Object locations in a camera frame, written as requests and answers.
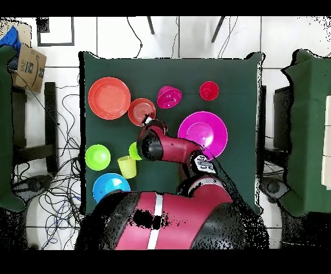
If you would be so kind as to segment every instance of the magenta bowl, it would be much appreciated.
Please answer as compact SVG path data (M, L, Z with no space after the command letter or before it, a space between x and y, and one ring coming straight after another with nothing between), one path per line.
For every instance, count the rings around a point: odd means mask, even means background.
M177 105L182 99L182 93L179 89L170 86L164 86L158 92L157 104L161 109L170 109Z
M228 142L228 130L222 119L207 111L195 112L182 122L178 137L194 141L201 145L204 154L213 159L218 157Z

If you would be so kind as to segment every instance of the plastic cup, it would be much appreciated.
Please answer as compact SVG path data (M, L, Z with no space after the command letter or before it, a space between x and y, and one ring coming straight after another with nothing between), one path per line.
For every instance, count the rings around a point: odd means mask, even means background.
M200 87L200 95L206 101L213 101L219 95L219 86L211 81L205 82Z
M124 156L117 159L118 165L120 166L120 170L122 176L125 179L131 179L137 175L136 170L136 160L131 156Z
M93 198L98 203L106 194L115 191L130 191L130 185L125 178L116 173L106 173L96 179L93 185Z
M86 150L85 162L90 169L101 171L111 162L111 154L104 145L91 145Z
M131 158L135 159L136 161L142 160L142 158L138 154L137 142L134 142L130 145L129 154Z

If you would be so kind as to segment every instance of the table leg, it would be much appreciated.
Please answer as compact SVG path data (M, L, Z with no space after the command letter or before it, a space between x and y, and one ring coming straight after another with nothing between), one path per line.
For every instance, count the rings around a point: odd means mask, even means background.
M225 18L225 16L221 16L221 17L220 17L220 21L219 21L219 23L217 24L217 27L216 27L216 30L215 30L215 32L214 32L213 38L211 38L211 42L212 42L212 43L215 42L215 39L216 39L216 37L217 37L217 34L219 34L220 26L222 26L223 21L224 21L224 18Z
M153 28L151 16L147 16L147 20L148 20L149 29L151 30L151 33L154 34L154 28Z

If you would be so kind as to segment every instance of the cardboard box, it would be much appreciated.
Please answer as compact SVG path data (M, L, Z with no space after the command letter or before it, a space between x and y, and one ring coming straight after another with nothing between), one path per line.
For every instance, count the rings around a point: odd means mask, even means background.
M31 26L18 21L0 20L0 39L14 26L18 32L18 40L31 47Z
M12 73L13 85L41 91L46 65L46 56L31 48L31 26L18 21L0 20L0 39L14 26L21 42L17 74Z
M12 73L13 85L40 92L45 65L45 55L22 44L18 59L17 75Z

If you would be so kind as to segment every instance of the yellow cup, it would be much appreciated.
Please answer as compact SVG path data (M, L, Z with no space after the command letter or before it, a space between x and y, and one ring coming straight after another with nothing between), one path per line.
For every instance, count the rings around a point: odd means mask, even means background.
M131 156L124 156L117 159L122 176L125 179L131 179L137 175L136 160Z

